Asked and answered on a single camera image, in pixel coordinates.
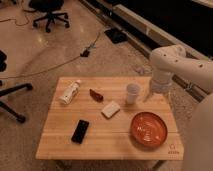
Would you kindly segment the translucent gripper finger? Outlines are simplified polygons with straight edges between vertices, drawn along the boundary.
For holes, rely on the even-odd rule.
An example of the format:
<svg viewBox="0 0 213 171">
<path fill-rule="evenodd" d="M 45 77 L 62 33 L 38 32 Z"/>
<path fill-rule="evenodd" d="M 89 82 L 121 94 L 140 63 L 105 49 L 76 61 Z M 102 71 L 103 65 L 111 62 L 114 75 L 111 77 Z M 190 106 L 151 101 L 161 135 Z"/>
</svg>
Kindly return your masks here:
<svg viewBox="0 0 213 171">
<path fill-rule="evenodd" d="M 152 97 L 152 95 L 153 95 L 153 92 L 151 90 L 146 90 L 143 101 L 146 102 L 147 100 L 149 100 Z"/>
<path fill-rule="evenodd" d="M 169 103 L 170 102 L 169 93 L 168 92 L 167 93 L 163 93 L 163 96 L 164 96 L 165 100 L 167 101 L 167 103 Z"/>
</svg>

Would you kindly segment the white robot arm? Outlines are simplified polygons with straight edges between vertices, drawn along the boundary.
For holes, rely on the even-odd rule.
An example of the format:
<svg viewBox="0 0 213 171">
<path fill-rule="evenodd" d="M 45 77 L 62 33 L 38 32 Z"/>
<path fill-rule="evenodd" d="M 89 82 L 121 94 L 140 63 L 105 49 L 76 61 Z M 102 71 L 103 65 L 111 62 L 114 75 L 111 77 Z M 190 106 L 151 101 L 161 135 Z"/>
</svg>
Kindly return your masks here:
<svg viewBox="0 0 213 171">
<path fill-rule="evenodd" d="M 209 92 L 190 120 L 182 171 L 213 171 L 213 61 L 187 58 L 181 45 L 156 48 L 151 51 L 149 60 L 153 67 L 150 92 L 166 93 L 173 75 Z"/>
</svg>

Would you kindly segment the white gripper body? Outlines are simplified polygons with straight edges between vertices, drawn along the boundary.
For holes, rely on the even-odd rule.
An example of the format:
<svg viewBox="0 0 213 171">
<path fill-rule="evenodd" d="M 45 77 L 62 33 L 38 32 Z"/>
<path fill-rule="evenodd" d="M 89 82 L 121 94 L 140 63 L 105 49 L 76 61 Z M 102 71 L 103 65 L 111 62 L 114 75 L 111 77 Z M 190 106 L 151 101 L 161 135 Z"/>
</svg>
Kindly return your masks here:
<svg viewBox="0 0 213 171">
<path fill-rule="evenodd" d="M 171 72 L 154 70 L 150 80 L 150 90 L 154 93 L 167 93 L 172 85 Z"/>
</svg>

